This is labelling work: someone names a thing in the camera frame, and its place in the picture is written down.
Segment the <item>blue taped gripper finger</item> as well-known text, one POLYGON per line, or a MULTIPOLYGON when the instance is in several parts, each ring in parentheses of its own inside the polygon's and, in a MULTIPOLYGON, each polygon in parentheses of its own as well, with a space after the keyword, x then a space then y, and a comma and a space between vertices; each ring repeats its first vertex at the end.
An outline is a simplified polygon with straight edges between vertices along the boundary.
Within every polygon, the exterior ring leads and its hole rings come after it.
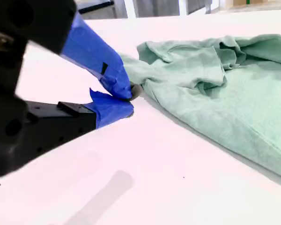
POLYGON ((119 54, 82 19, 72 0, 0 0, 0 90, 13 95, 32 41, 92 73, 114 97, 140 94, 119 54))
POLYGON ((92 102, 87 104, 27 102, 25 149, 51 150, 134 112, 128 100, 99 91, 89 93, 92 102))

